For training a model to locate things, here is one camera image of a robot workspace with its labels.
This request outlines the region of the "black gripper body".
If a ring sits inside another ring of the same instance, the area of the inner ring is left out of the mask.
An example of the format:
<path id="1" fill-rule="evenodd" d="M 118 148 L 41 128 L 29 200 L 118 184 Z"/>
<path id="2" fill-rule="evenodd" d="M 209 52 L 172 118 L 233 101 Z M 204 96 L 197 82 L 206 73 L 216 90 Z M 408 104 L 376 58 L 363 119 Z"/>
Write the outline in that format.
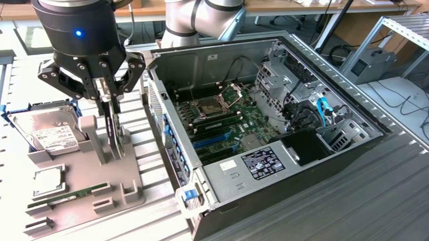
<path id="1" fill-rule="evenodd" d="M 81 2 L 77 7 L 50 5 L 33 1 L 33 5 L 54 48 L 57 64 L 77 74 L 87 65 L 91 75 L 102 75 L 101 62 L 117 73 L 126 59 L 120 41 L 112 1 Z"/>

